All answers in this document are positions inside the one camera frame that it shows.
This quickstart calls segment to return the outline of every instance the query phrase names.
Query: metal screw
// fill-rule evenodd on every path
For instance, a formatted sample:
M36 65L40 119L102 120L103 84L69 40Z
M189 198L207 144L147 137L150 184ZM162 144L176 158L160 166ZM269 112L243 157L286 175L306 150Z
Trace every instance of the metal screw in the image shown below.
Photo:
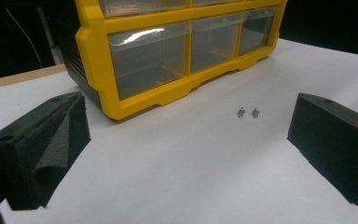
M260 113L260 110L257 109L257 107L252 111L252 115L254 119L258 119L258 114Z
M238 111L238 118L243 118L243 115L245 114L245 110L243 109L243 107L241 107L241 109Z

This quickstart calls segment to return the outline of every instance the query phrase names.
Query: wire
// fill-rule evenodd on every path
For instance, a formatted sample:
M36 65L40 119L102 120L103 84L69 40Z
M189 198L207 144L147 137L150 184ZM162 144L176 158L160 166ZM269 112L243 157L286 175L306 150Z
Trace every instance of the wire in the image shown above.
M36 55L36 58L37 60L39 61L39 65L40 65L40 68L43 68L43 65L42 65L42 61L40 61L40 57L39 57L39 54L37 53L37 50L36 48L34 47L34 43L32 42L31 38L27 35L27 33L22 29L22 27L19 25L19 23L16 21L16 19L14 19L13 15L11 15L10 11L8 10L7 8L7 14L11 17L11 19L16 22L17 26L19 26L19 28L22 30L22 32L24 33L24 35L27 37L28 41L30 42L32 48L34 49L34 54Z

